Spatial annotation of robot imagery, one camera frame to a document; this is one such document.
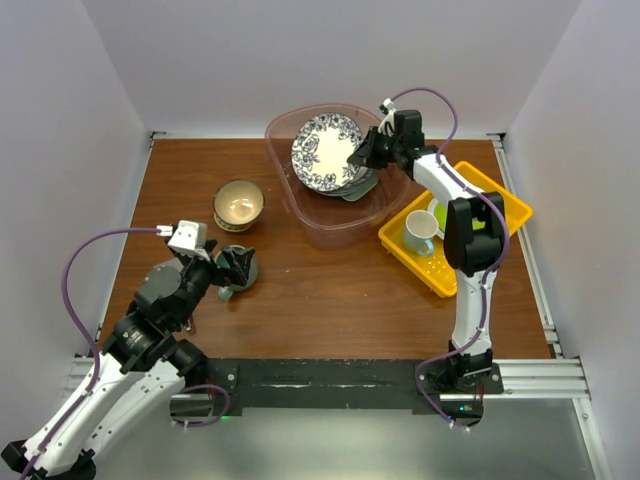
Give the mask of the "green rimmed lettered plate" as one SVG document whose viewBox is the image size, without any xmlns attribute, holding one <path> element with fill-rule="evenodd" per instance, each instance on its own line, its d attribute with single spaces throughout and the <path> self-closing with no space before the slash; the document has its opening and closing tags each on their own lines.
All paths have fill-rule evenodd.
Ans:
<svg viewBox="0 0 640 480">
<path fill-rule="evenodd" d="M 350 195 L 363 187 L 371 178 L 375 176 L 376 171 L 374 169 L 360 167 L 355 177 L 343 187 L 340 187 L 333 191 L 321 192 L 321 195 L 330 197 L 343 197 Z"/>
</svg>

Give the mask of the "pale green divided dish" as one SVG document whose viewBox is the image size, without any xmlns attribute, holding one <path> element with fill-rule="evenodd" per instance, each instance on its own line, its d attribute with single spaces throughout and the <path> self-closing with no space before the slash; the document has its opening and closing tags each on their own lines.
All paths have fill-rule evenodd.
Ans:
<svg viewBox="0 0 640 480">
<path fill-rule="evenodd" d="M 371 170 L 367 176 L 362 178 L 362 181 L 358 185 L 343 195 L 342 199 L 347 202 L 356 202 L 362 199 L 377 185 L 378 180 L 377 172 L 375 170 Z"/>
</svg>

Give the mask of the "blue patterned bottom plate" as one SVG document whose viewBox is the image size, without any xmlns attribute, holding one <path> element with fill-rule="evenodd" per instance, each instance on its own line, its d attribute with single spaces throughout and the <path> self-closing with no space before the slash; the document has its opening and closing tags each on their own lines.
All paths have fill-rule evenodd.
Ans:
<svg viewBox="0 0 640 480">
<path fill-rule="evenodd" d="M 316 115 L 306 121 L 294 138 L 291 165 L 297 178 L 316 192 L 333 192 L 351 181 L 360 167 L 348 159 L 362 143 L 362 131 L 349 116 L 339 112 Z"/>
</svg>

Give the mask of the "beige ceramic bowl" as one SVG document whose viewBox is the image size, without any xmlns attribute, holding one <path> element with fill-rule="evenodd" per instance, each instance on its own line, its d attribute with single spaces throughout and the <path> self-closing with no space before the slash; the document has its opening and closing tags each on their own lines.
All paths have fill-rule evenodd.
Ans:
<svg viewBox="0 0 640 480">
<path fill-rule="evenodd" d="M 264 193 L 256 183 L 233 179 L 220 186 L 214 195 L 214 220 L 227 232 L 244 232 L 255 224 L 264 207 Z"/>
</svg>

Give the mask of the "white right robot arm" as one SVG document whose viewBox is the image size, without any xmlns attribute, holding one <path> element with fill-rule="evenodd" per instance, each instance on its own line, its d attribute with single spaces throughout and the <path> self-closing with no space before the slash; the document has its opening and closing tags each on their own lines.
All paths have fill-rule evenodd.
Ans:
<svg viewBox="0 0 640 480">
<path fill-rule="evenodd" d="M 447 209 L 443 250 L 457 282 L 456 320 L 449 352 L 425 361 L 417 375 L 446 391 L 469 392 L 491 373 L 490 304 L 497 270 L 509 249 L 504 200 L 462 177 L 441 150 L 430 152 L 417 110 L 398 110 L 389 100 L 383 120 L 369 129 L 348 158 L 356 166 L 383 169 L 394 163 Z"/>
</svg>

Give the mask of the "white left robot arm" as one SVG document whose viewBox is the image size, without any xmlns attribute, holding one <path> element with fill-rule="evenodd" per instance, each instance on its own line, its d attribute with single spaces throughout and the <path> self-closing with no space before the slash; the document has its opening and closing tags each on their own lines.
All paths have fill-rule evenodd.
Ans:
<svg viewBox="0 0 640 480">
<path fill-rule="evenodd" d="M 23 479 L 92 479 L 110 442 L 146 410 L 181 391 L 207 388 L 208 357 L 175 333 L 212 287 L 244 288 L 256 278 L 255 251 L 180 255 L 181 266 L 152 268 L 94 366 L 61 409 L 32 437 L 12 441 L 1 457 Z"/>
</svg>

